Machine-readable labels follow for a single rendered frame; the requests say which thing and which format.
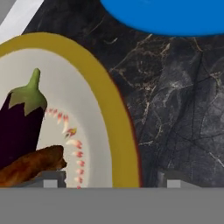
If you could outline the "blue bowl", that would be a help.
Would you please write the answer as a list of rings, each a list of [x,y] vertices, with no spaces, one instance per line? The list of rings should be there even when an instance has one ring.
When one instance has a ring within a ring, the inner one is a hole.
[[[119,22],[165,36],[224,33],[224,0],[100,0]]]

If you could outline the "brown chicken drumstick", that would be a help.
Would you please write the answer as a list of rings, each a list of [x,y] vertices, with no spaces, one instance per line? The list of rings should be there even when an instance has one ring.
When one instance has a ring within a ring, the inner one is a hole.
[[[28,153],[0,170],[0,187],[12,187],[33,180],[41,172],[59,171],[67,166],[64,147],[52,145]]]

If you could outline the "purple eggplant with green stem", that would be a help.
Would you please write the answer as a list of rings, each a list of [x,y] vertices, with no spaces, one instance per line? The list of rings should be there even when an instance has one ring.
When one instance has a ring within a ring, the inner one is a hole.
[[[47,100],[39,90],[40,70],[12,89],[0,108],[0,169],[37,149]]]

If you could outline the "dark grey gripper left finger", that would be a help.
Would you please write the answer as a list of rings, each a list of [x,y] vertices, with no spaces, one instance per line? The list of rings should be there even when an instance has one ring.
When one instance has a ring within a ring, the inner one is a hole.
[[[39,177],[18,185],[18,187],[66,188],[65,171],[43,171]]]

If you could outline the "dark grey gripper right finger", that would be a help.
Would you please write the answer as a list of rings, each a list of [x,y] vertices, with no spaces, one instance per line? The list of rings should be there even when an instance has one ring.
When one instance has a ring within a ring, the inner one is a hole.
[[[157,186],[163,188],[191,188],[201,187],[201,184],[192,181],[180,171],[159,171],[157,173]]]

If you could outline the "white plate with yellow rim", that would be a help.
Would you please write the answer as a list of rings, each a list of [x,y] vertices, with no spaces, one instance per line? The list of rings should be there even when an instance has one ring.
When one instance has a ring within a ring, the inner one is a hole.
[[[83,46],[50,33],[0,45],[0,105],[41,71],[48,101],[38,145],[64,146],[66,186],[139,187],[140,159],[129,113],[115,83]]]

